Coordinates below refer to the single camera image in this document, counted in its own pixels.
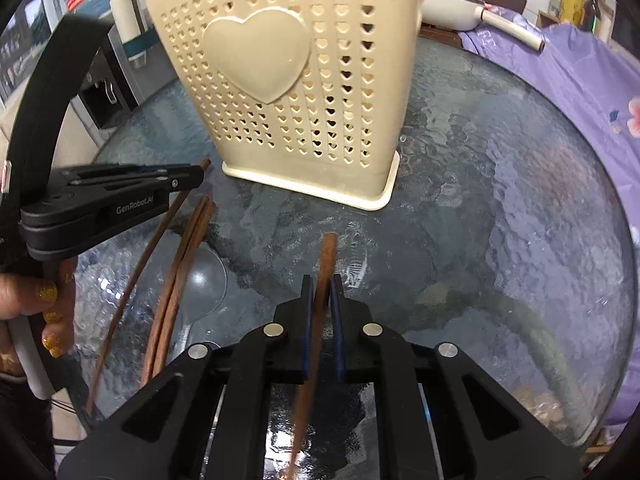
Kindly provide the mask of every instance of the brown chopstick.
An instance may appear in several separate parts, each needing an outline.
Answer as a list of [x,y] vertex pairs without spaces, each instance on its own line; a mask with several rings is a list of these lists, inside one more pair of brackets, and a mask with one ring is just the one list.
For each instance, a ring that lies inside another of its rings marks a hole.
[[209,221],[211,220],[211,216],[213,215],[213,211],[215,210],[215,208],[216,205],[213,202],[207,201],[206,205],[204,206],[204,210],[198,218],[193,236],[189,240],[189,245],[184,259],[182,260],[182,262],[180,263],[180,267],[178,268],[178,273],[176,275],[171,298],[169,300],[164,319],[162,320],[162,330],[158,342],[158,350],[156,351],[156,360],[154,363],[152,377],[158,375],[162,371],[162,368],[164,368],[164,362],[166,361],[166,356],[169,351],[171,334],[174,331],[175,318],[177,317],[178,309],[180,308],[180,299],[182,298],[182,293],[184,291],[187,276],[189,274],[189,271],[191,270],[191,264],[193,263],[193,250],[199,247],[202,243],[202,240],[207,233]]
[[318,370],[320,368],[320,350],[322,348],[322,332],[326,319],[327,304],[329,300],[330,280],[334,275],[335,258],[338,251],[338,235],[328,233],[322,241],[320,256],[320,269],[314,297],[314,311],[311,321],[311,349],[309,355],[309,375],[304,384],[296,391],[296,400],[293,409],[293,444],[291,457],[287,469],[287,480],[294,480],[296,476],[296,457],[302,448],[306,435],[306,426],[314,403],[316,384],[318,383]]
[[167,304],[169,303],[169,299],[171,298],[171,292],[172,290],[174,290],[178,268],[180,267],[180,263],[187,252],[189,241],[193,236],[193,232],[195,231],[196,225],[198,224],[198,218],[202,214],[206,203],[206,197],[201,197],[196,204],[196,207],[191,214],[191,219],[189,220],[189,223],[184,230],[184,234],[180,239],[180,244],[178,245],[178,249],[175,252],[174,260],[172,261],[166,279],[164,280],[164,286],[162,287],[162,292],[160,293],[160,298],[158,299],[158,306],[156,307],[156,312],[154,314],[154,322],[151,325],[151,332],[149,333],[148,343],[146,344],[145,362],[142,367],[142,373],[140,374],[140,388],[145,386],[145,384],[147,384],[152,377],[162,322],[164,321]]
[[[204,171],[207,171],[210,165],[211,165],[211,160],[209,158],[204,158],[200,163],[200,167]],[[131,275],[129,282],[127,283],[127,286],[125,287],[122,293],[122,297],[118,302],[118,307],[116,308],[116,312],[113,314],[113,317],[111,318],[109,329],[107,330],[107,335],[104,338],[104,343],[102,343],[102,349],[100,350],[100,354],[98,355],[98,360],[95,364],[94,376],[92,377],[91,384],[89,386],[89,397],[87,399],[86,406],[85,406],[85,409],[89,415],[91,415],[92,411],[94,410],[94,400],[95,400],[95,393],[98,387],[98,381],[100,380],[100,375],[102,373],[102,369],[104,368],[104,362],[106,360],[107,354],[109,353],[111,340],[113,339],[113,335],[115,334],[118,328],[120,320],[122,319],[122,314],[124,313],[124,307],[126,306],[127,301],[129,301],[131,293],[133,292],[133,289],[136,286],[136,283],[138,282],[140,276],[142,275],[142,271],[145,269],[145,266],[148,263],[149,258],[151,257],[151,254],[154,252],[156,246],[158,245],[158,243],[160,242],[160,239],[162,238],[162,235],[169,227],[171,220],[174,219],[176,213],[178,212],[178,209],[180,209],[180,206],[182,206],[184,201],[187,200],[187,197],[189,196],[190,192],[191,192],[190,189],[185,189],[184,191],[181,191],[176,197],[176,199],[174,200],[174,202],[171,204],[171,207],[169,208],[169,210],[164,214],[164,217],[162,217],[161,222],[158,224],[158,227],[156,228],[153,236],[151,237],[151,240],[149,240],[149,243],[146,245],[145,250],[142,253],[142,256],[140,256],[138,264],[136,265],[136,268],[133,270],[133,274]]]
[[598,455],[603,453],[608,453],[611,451],[612,446],[593,446],[588,447],[586,453],[590,455]]

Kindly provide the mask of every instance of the heart emblem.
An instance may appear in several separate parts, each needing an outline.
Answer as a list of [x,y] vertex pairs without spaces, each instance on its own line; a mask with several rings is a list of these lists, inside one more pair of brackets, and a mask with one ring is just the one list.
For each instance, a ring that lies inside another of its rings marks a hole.
[[241,20],[217,18],[202,38],[209,62],[235,86],[265,104],[282,97],[311,53],[311,34],[295,12],[268,7]]

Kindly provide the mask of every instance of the hand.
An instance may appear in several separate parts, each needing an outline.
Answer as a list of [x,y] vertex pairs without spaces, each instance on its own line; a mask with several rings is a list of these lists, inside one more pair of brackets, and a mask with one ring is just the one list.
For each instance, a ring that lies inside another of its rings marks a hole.
[[74,305],[76,259],[60,262],[57,283],[27,278],[18,274],[0,274],[0,373],[24,375],[4,320],[24,314],[43,313],[47,325],[42,345],[57,358],[74,344]]

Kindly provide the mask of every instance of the fingernail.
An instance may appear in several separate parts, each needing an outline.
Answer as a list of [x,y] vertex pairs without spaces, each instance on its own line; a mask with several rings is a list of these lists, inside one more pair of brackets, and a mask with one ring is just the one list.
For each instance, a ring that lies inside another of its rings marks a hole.
[[47,350],[51,351],[54,348],[57,348],[58,346],[60,346],[60,339],[58,339],[54,335],[48,335],[42,338],[42,346],[44,346],[44,348],[46,348]]
[[60,316],[60,314],[58,314],[57,312],[45,312],[43,314],[43,317],[44,321],[49,324],[57,323],[62,320],[62,316]]
[[43,282],[38,285],[38,297],[45,303],[55,303],[58,298],[58,288],[53,282]]

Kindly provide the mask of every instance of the round table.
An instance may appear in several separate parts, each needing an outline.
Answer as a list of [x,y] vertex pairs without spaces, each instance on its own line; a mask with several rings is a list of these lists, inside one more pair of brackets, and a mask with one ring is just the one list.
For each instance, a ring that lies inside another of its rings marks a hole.
[[[625,215],[581,134],[511,73],[420,38],[389,205],[364,212],[229,178],[179,82],[136,110],[99,162],[198,163],[191,193],[142,276],[114,339],[98,411],[82,410],[118,298],[158,220],[81,255],[69,391],[90,429],[137,390],[152,311],[200,194],[217,210],[206,244],[226,270],[222,304],[190,342],[237,342],[296,298],[318,270],[325,232],[339,234],[348,298],[408,341],[450,341],[551,429],[583,446],[622,380],[636,318]],[[288,460],[293,389],[274,386],[265,475]],[[378,468],[373,388],[334,378],[330,344],[305,447],[308,478],[370,478]]]

